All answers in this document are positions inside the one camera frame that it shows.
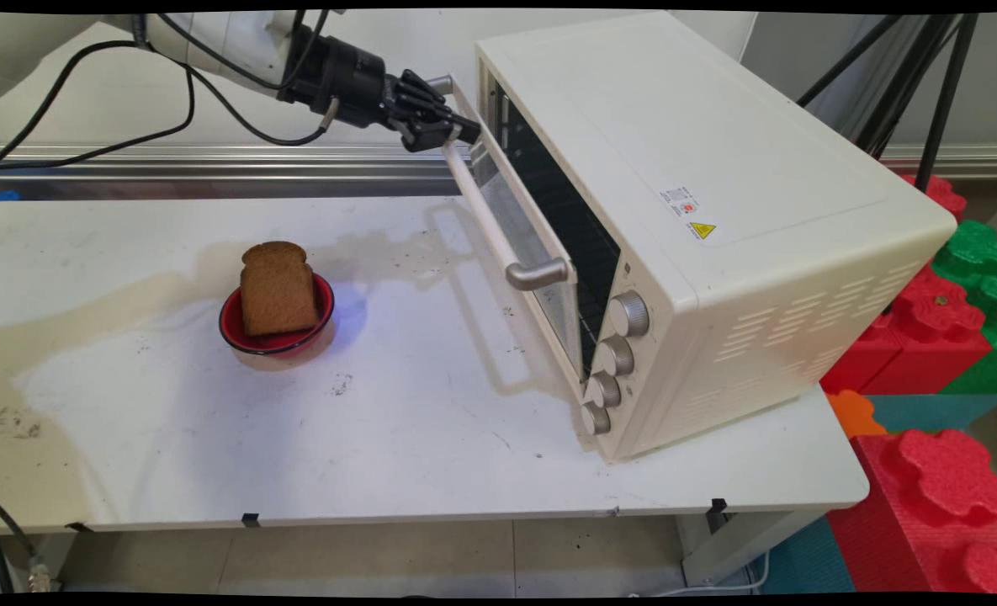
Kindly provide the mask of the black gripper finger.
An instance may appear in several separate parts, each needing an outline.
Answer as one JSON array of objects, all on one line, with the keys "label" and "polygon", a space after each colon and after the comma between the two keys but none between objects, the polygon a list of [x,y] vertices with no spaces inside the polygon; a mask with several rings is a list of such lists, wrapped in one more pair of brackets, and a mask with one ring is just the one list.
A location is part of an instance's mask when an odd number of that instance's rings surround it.
[{"label": "black gripper finger", "polygon": [[405,120],[391,119],[391,126],[398,131],[402,146],[410,153],[439,149],[456,141],[474,145],[482,131],[482,125],[476,120],[456,114],[438,116],[434,120],[420,116],[410,116]]},{"label": "black gripper finger", "polygon": [[410,69],[405,69],[397,79],[397,114],[399,116],[453,116],[447,99],[418,77]]}]

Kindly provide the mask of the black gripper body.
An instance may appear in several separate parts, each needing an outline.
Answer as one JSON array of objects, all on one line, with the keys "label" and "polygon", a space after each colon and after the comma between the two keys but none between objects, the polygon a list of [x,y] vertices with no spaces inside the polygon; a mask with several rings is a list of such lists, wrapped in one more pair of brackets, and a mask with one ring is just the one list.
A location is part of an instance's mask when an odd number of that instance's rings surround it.
[{"label": "black gripper body", "polygon": [[385,61],[333,37],[321,39],[322,125],[333,120],[357,128],[380,125],[393,128],[397,119],[397,76],[385,70]]}]

